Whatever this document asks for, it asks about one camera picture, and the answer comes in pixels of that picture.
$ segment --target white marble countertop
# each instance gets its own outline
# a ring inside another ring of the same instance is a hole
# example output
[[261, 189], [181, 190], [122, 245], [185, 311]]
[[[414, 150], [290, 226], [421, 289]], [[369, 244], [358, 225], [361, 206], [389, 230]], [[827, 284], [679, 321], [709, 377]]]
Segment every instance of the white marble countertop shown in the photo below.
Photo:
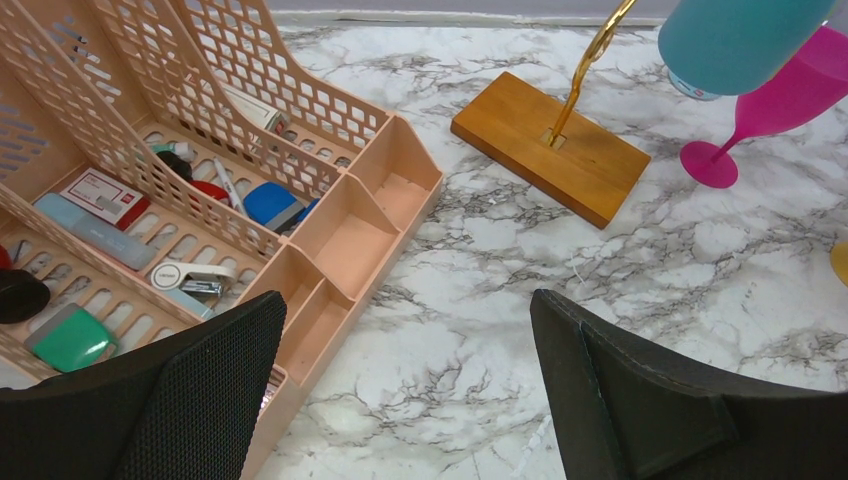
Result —
[[716, 367], [848, 388], [848, 288], [828, 257], [848, 240], [848, 102], [737, 146], [739, 183], [712, 190], [677, 152], [725, 140], [733, 99], [681, 96], [656, 33], [622, 32], [577, 108], [653, 160], [603, 231], [449, 132], [505, 70], [562, 98], [593, 34], [285, 30], [307, 69], [409, 119], [447, 179], [258, 479], [562, 479], [528, 311], [537, 288]]

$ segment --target plastic organizer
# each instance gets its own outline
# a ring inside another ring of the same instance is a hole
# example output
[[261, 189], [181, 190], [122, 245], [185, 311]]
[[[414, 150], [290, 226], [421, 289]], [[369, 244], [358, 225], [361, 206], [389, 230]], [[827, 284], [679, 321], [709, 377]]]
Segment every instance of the plastic organizer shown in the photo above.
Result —
[[[233, 267], [218, 311], [280, 291], [288, 317], [272, 398], [243, 470], [252, 478], [438, 199], [443, 175], [411, 126], [298, 66], [262, 1], [0, 0], [0, 244], [51, 289], [28, 322], [0, 326], [0, 355], [34, 380], [57, 372], [23, 339], [73, 301], [138, 348], [201, 320], [153, 289], [163, 259]], [[225, 88], [291, 118], [266, 131]], [[276, 182], [320, 202], [290, 236], [206, 197], [146, 140], [187, 141], [195, 179], [224, 163], [240, 191]], [[145, 193], [127, 232], [154, 246], [139, 272], [32, 207], [95, 167]]]

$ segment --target twisted gold stem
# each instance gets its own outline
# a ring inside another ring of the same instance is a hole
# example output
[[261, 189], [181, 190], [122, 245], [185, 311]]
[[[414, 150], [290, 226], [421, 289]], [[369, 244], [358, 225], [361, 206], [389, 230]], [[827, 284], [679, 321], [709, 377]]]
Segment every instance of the twisted gold stem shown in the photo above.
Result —
[[551, 136], [548, 138], [548, 145], [553, 146], [557, 137], [560, 133], [562, 133], [562, 129], [565, 127], [565, 122], [568, 121], [568, 117], [570, 117], [571, 112], [574, 111], [574, 106], [577, 105], [577, 98], [580, 97], [580, 87], [583, 84], [583, 78], [586, 76], [586, 72], [589, 71], [589, 67], [592, 63], [601, 58], [604, 52], [607, 51], [607, 47], [609, 47], [612, 37], [615, 36], [616, 27], [618, 27], [618, 24], [621, 23], [621, 19], [627, 15], [627, 12], [633, 8], [636, 1], [637, 0], [624, 0], [621, 2], [621, 5], [612, 12], [612, 15], [610, 15], [607, 21], [604, 22], [601, 29], [598, 30], [595, 38], [592, 39], [592, 43], [589, 44], [589, 48], [586, 49], [586, 53], [583, 54], [583, 58], [580, 60], [577, 70], [574, 71], [574, 78], [571, 79], [571, 92], [568, 94], [568, 100], [565, 102], [565, 106], [562, 108], [559, 118], [557, 118], [554, 128], [551, 130]]

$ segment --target white pen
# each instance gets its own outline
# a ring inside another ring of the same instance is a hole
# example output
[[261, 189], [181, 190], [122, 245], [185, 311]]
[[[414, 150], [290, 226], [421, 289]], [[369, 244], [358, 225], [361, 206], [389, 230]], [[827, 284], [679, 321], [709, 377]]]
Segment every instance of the white pen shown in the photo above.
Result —
[[227, 170], [224, 168], [224, 165], [220, 160], [218, 160], [218, 157], [212, 157], [212, 162], [215, 164], [215, 171], [218, 172], [218, 178], [221, 179], [221, 185], [224, 186], [224, 190], [226, 190], [227, 195], [230, 196], [231, 206], [235, 211], [247, 215], [247, 212], [244, 210], [244, 205], [241, 203], [241, 197], [238, 196], [238, 192], [236, 191], [236, 186], [233, 185], [233, 181], [230, 179], [230, 176], [227, 175]]

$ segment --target gray wall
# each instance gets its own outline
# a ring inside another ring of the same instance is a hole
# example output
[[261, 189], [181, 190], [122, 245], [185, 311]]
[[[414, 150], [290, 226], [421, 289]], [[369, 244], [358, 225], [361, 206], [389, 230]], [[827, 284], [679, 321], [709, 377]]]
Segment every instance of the gray wall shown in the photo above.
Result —
[[[621, 0], [266, 0], [274, 10], [395, 10], [606, 18]], [[665, 18], [679, 0], [641, 0], [633, 17]], [[848, 32], [848, 0], [832, 26]]]

